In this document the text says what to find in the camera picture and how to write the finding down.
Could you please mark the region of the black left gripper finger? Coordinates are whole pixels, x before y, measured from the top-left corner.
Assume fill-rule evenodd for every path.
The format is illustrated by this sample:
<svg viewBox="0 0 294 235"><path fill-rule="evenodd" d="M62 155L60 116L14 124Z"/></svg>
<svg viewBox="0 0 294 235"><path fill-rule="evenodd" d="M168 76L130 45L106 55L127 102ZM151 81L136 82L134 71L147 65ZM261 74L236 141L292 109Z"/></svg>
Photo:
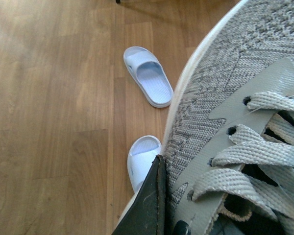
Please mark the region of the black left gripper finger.
<svg viewBox="0 0 294 235"><path fill-rule="evenodd" d="M157 155L133 204L113 231L114 235L163 235L165 233L166 168Z"/></svg>

